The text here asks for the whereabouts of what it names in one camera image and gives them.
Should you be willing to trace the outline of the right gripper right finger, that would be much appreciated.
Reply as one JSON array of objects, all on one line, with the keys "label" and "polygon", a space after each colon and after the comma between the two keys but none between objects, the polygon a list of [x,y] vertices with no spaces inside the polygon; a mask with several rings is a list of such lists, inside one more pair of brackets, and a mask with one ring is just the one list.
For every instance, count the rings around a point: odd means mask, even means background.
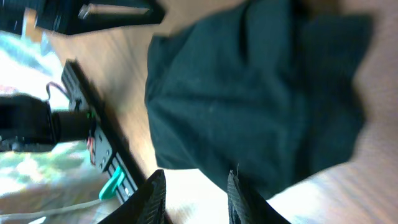
[{"label": "right gripper right finger", "polygon": [[230,224],[290,224],[236,170],[229,172],[227,194]]}]

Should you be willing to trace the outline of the black t-shirt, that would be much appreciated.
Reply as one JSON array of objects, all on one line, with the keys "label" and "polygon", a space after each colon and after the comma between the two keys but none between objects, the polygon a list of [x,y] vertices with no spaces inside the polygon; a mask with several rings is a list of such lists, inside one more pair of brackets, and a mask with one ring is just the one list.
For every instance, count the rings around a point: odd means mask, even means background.
[{"label": "black t-shirt", "polygon": [[157,165],[231,170],[269,199],[354,154],[364,113],[353,78],[369,15],[311,17],[295,1],[246,1],[152,38],[145,105]]}]

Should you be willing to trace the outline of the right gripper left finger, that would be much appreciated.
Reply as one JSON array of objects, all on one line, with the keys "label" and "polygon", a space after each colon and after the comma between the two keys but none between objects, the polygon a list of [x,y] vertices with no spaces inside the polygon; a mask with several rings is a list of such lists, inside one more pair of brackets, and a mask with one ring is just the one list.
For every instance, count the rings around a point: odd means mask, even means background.
[{"label": "right gripper left finger", "polygon": [[99,224],[166,224],[166,179],[156,170],[118,209]]}]

